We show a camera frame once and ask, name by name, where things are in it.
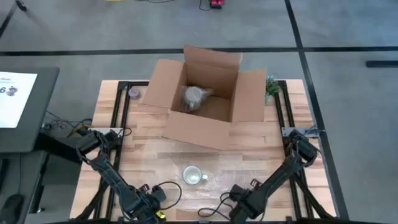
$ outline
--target wooden tabletop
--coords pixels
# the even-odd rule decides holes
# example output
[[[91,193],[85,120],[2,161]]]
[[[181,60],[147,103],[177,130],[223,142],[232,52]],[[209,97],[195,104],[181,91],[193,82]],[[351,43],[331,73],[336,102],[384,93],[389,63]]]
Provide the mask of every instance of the wooden tabletop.
[[[119,80],[102,81],[98,101],[93,117],[94,127],[109,127],[113,112],[116,89]],[[289,97],[297,127],[311,127],[312,117],[308,100],[301,80],[286,80]],[[144,95],[146,86],[137,86]],[[169,221],[202,220],[197,210],[202,207],[216,208],[219,197],[234,184],[249,187],[253,178],[265,181],[284,160],[284,149],[275,108],[271,99],[264,106],[264,122],[242,122],[232,124],[230,131],[229,150],[218,151],[207,147],[178,142],[162,138],[162,131],[168,117],[168,109],[156,108],[141,104],[141,99],[131,100],[127,127],[132,134],[124,138],[120,173],[127,183],[140,187],[172,180],[179,183],[183,189],[181,201],[173,208],[164,211]],[[123,107],[121,100],[119,121]],[[317,140],[311,140],[318,146]],[[186,166],[196,165],[208,180],[198,185],[187,185],[182,180],[182,172]],[[327,212],[335,215],[328,180],[323,166],[322,156],[314,165],[305,169],[308,187]],[[76,217],[87,206],[98,189],[100,175],[88,165],[81,167],[79,182],[76,188],[70,217]],[[174,185],[163,185],[167,200],[162,203],[166,207],[176,201],[178,190]],[[298,189],[302,213],[305,217],[303,195]],[[104,196],[103,212],[106,210]],[[113,220],[121,215],[117,197],[113,210]],[[229,208],[222,206],[220,212],[228,215]],[[285,220],[286,216],[294,218],[293,202],[289,183],[286,182],[268,200],[264,220]],[[223,220],[220,215],[214,215],[207,220]]]

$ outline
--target yellow tag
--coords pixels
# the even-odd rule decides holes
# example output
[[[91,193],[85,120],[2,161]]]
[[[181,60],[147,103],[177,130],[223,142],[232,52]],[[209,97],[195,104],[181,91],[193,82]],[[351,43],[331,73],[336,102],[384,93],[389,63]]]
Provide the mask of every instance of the yellow tag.
[[[166,218],[166,216],[165,216],[165,215],[163,214],[163,212],[161,212],[161,211],[157,211],[156,215],[157,215],[159,218]]]

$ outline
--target open cardboard box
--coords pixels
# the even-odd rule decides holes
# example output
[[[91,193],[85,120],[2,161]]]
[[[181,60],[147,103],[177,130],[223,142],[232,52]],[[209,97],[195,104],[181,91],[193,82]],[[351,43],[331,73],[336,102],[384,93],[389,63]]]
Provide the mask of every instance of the open cardboard box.
[[[143,103],[170,108],[163,137],[227,149],[232,122],[263,121],[266,71],[240,72],[242,54],[184,46],[185,62],[159,60]],[[181,112],[185,86],[211,88],[200,108]]]

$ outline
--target plastic bag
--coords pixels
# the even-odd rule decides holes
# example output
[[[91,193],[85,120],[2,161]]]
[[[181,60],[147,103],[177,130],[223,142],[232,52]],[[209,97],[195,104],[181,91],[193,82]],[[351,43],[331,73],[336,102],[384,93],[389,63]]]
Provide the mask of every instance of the plastic bag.
[[[202,89],[198,86],[185,87],[182,96],[182,111],[185,113],[199,109],[200,104],[213,94],[212,89]]]

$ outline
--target small purple object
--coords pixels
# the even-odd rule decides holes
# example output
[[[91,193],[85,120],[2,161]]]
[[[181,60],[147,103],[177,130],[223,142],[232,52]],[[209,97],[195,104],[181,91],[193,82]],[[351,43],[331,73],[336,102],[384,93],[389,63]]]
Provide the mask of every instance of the small purple object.
[[[130,89],[129,90],[129,96],[130,98],[132,98],[133,100],[138,100],[141,97],[141,93],[139,90],[135,90],[135,89]]]

